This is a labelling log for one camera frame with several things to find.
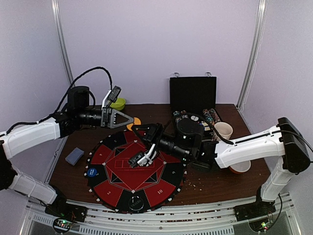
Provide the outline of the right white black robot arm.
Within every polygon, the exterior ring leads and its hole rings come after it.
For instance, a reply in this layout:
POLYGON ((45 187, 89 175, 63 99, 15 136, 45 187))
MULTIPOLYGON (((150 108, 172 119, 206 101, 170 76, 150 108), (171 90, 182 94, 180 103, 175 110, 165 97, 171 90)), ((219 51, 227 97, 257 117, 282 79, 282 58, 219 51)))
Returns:
MULTIPOLYGON (((174 122, 174 136, 166 134, 166 128, 160 123, 132 126, 146 150, 129 159, 131 167, 151 165, 160 151, 185 164, 198 160, 205 153, 202 150, 204 126, 198 121, 180 116, 176 116, 174 122)), ((311 146, 286 117, 279 118, 277 125, 263 132, 234 140, 221 138, 220 141, 213 141, 212 145, 215 152, 208 158, 213 159, 219 168, 260 158, 278 158, 267 181, 259 186, 255 202, 234 207, 237 221, 275 212, 274 202, 281 190, 294 175, 303 172, 312 163, 307 151, 311 146)))

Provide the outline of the blue deck of cards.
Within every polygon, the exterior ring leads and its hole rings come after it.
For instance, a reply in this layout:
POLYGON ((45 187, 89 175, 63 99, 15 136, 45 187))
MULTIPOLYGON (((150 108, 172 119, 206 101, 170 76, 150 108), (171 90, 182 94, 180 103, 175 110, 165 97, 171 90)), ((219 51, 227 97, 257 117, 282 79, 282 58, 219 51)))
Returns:
POLYGON ((83 150, 79 148, 75 148, 71 151, 70 154, 67 155, 67 157, 65 158, 65 161, 69 163, 70 165, 76 165, 76 163, 81 159, 83 155, 84 155, 83 150))

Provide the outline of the blue small blind button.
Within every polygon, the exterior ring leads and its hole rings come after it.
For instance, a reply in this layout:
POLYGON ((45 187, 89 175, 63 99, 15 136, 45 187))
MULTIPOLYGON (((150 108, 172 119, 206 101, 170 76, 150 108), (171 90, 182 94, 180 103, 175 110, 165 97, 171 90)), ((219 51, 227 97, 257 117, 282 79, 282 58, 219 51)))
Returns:
POLYGON ((87 177, 93 178, 97 175, 98 171, 96 168, 89 168, 87 171, 87 177))

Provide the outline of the orange big blind button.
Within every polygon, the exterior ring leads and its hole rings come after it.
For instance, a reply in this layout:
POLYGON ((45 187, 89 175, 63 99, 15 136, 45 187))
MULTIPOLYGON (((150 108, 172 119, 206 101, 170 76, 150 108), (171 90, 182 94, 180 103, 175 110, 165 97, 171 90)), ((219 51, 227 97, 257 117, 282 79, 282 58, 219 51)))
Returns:
POLYGON ((127 125, 127 129, 132 131, 132 126, 134 125, 141 125, 141 120, 137 117, 134 117, 134 121, 127 125))

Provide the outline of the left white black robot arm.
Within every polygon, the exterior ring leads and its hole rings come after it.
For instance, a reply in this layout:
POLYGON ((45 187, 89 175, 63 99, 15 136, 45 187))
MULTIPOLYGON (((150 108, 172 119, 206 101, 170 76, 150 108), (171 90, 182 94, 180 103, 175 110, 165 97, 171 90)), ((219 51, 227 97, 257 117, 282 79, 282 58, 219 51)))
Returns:
POLYGON ((15 169, 10 159, 41 143, 61 139, 79 130, 83 125, 115 129, 133 123, 134 118, 113 109, 121 88, 115 86, 105 95, 100 109, 89 107, 94 97, 89 87, 77 86, 66 93, 67 103, 42 121, 18 125, 16 129, 0 134, 0 188, 11 189, 33 197, 45 206, 45 212, 64 220, 84 221, 85 207, 75 208, 67 203, 64 194, 55 186, 45 184, 15 169))

